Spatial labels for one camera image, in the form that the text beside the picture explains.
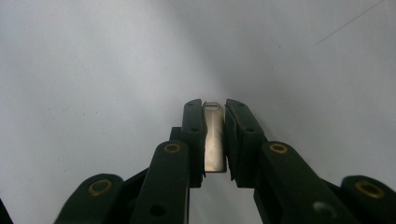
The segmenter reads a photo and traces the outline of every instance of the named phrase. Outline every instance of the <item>white surface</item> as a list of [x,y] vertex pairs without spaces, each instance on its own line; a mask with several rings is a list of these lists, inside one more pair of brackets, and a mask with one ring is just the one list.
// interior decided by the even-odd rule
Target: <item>white surface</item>
[[[202,98],[246,103],[267,136],[339,184],[396,189],[390,0],[0,3],[0,197],[51,223],[86,178],[149,165]],[[211,175],[190,223],[260,223],[251,190]]]

